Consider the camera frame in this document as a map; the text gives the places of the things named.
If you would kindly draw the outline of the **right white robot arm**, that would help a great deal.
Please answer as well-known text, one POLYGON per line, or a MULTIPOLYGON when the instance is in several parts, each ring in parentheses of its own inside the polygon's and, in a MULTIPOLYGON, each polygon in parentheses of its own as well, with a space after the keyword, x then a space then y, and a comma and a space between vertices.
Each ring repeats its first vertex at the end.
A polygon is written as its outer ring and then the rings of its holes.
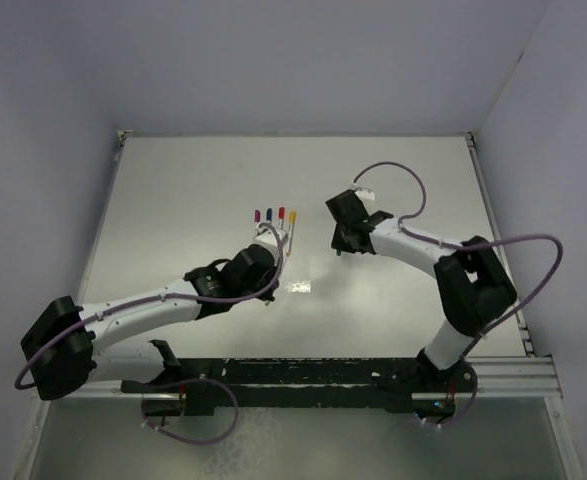
POLYGON ((334 250, 399 260, 435 279, 445 320, 416 363, 419 383, 429 391, 442 390, 471 343, 517 299, 497 255, 479 236, 430 243, 423 233, 406 233, 392 214, 368 212, 353 190, 327 200, 326 206, 336 222, 334 250))

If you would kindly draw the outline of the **yellow pen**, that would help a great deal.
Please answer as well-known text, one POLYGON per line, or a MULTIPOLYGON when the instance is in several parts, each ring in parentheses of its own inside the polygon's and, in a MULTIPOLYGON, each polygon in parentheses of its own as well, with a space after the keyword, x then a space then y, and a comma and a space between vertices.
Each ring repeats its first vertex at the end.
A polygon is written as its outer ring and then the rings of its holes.
POLYGON ((291 251, 292 251, 292 246, 293 246, 293 239, 294 239, 294 231, 295 231, 295 224, 290 224, 289 223, 289 218, 288 218, 288 243, 287 243, 287 251, 286 251, 286 256, 289 257, 291 255, 291 251))

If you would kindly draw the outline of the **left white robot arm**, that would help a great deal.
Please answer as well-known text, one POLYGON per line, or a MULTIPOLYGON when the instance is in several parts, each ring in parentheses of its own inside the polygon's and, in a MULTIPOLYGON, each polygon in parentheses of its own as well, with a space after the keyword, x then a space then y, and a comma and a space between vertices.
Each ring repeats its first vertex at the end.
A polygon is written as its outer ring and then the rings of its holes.
POLYGON ((78 305, 70 296, 49 303, 20 341, 26 363, 14 387, 34 388, 42 400, 63 398, 106 373, 97 357, 143 333, 202 320, 235 305, 270 302, 284 266, 281 249, 256 243, 146 294, 78 305))

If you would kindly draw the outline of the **red pen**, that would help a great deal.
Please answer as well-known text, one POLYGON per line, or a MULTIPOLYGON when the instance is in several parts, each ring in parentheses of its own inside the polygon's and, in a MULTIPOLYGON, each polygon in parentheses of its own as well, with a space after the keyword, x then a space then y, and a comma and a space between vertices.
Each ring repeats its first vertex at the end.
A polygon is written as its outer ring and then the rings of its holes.
POLYGON ((284 217, 285 217, 285 207, 279 207, 278 209, 278 223, 277 227, 280 230, 284 230, 284 217))

